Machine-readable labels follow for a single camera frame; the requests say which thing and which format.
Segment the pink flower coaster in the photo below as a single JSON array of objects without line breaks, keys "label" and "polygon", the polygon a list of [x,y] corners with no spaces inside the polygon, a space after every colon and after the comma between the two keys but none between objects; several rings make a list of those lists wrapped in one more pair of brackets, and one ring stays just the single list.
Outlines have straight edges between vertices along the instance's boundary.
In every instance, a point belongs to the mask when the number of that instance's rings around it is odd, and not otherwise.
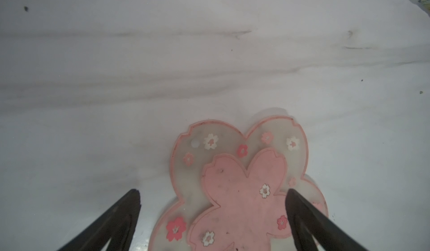
[{"label": "pink flower coaster", "polygon": [[297,190],[324,215],[325,198],[306,175],[309,147],[291,117],[272,116],[247,133],[201,121],[179,135],[170,158],[177,201],[160,217],[150,251],[293,251],[285,209]]}]

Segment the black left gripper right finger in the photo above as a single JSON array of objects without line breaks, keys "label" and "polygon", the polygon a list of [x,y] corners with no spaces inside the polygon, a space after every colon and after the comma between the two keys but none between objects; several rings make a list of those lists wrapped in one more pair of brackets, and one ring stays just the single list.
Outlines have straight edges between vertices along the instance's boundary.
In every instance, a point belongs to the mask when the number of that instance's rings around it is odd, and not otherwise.
[{"label": "black left gripper right finger", "polygon": [[366,251],[296,190],[287,192],[285,208],[298,251],[316,251],[316,242],[326,251]]}]

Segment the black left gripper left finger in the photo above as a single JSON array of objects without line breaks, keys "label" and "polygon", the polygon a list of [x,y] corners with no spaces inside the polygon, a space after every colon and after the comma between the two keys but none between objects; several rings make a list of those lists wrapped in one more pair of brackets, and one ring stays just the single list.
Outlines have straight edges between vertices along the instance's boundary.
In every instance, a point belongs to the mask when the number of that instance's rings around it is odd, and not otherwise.
[{"label": "black left gripper left finger", "polygon": [[141,196],[129,190],[113,206],[78,234],[62,251],[128,251],[141,210]]}]

